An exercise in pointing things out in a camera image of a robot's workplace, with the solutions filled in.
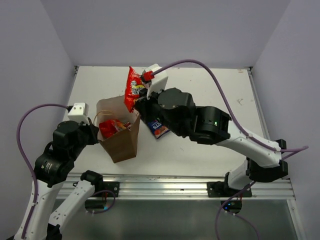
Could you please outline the blue Burts chips bag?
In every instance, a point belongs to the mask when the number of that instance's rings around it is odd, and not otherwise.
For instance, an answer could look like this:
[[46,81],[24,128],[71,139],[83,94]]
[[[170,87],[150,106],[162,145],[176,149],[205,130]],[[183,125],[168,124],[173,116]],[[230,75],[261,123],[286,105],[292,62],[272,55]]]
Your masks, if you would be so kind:
[[169,133],[170,130],[164,126],[162,123],[160,123],[157,120],[153,120],[153,121],[149,121],[146,124],[150,130],[150,132],[152,133],[152,135],[158,140],[159,138],[161,138],[162,136],[164,136],[165,134]]

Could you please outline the red Doritos bag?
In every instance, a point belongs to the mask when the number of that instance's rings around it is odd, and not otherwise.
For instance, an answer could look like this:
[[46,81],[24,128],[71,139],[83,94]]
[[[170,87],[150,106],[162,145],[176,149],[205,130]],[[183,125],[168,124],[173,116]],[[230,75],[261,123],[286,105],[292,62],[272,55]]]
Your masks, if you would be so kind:
[[111,136],[113,136],[114,134],[116,134],[118,132],[117,128],[116,128],[116,121],[114,119],[108,119],[104,122],[101,122],[99,124],[99,129],[101,132],[101,135],[107,139],[110,138]]

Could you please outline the small red snack bag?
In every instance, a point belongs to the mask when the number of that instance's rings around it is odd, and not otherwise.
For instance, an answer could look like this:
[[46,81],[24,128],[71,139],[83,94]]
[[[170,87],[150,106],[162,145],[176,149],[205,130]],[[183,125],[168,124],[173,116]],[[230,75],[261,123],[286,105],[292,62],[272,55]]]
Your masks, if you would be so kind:
[[124,92],[124,104],[130,113],[134,111],[135,102],[143,89],[145,89],[145,85],[140,75],[130,66]]

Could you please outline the brown paper bag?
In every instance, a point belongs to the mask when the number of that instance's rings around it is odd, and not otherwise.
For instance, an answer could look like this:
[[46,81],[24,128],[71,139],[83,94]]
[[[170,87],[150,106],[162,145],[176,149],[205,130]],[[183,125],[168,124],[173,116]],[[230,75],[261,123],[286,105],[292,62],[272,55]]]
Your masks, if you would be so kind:
[[[131,122],[131,128],[119,131],[109,138],[104,138],[100,132],[99,124],[107,120],[119,120],[123,123]],[[99,100],[96,104],[94,122],[99,128],[98,141],[113,163],[119,163],[137,156],[140,115],[137,111],[128,111],[124,104],[123,95]]]

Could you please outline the red candy bag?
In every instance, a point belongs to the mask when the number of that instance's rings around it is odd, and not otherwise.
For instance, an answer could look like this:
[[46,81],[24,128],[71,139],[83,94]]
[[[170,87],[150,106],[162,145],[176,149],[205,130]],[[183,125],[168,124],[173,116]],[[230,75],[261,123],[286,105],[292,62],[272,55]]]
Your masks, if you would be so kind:
[[124,130],[129,130],[132,126],[131,122],[121,122],[118,119],[115,119],[114,121],[114,128],[116,129],[117,132],[121,132]]

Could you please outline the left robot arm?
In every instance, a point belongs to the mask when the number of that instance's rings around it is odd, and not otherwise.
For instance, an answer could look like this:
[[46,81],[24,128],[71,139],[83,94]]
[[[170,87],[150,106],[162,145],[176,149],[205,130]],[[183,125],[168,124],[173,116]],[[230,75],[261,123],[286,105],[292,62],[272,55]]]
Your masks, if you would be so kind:
[[90,121],[61,122],[53,132],[53,140],[35,161],[36,182],[22,223],[12,240],[60,240],[67,224],[91,196],[103,193],[103,176],[87,170],[75,189],[57,208],[53,209],[74,162],[87,145],[98,143],[98,127]]

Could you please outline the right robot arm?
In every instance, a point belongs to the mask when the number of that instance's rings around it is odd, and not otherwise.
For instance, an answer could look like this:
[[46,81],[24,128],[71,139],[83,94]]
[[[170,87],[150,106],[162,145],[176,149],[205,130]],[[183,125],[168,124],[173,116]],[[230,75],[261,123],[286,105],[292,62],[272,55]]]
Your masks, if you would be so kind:
[[257,144],[237,128],[228,113],[214,106],[196,106],[190,93],[170,88],[147,97],[143,91],[134,108],[145,123],[157,120],[179,137],[201,145],[225,147],[246,157],[238,168],[225,174],[224,181],[213,184],[220,196],[232,197],[251,182],[271,183],[289,174],[280,153],[285,141],[258,137],[271,148]]

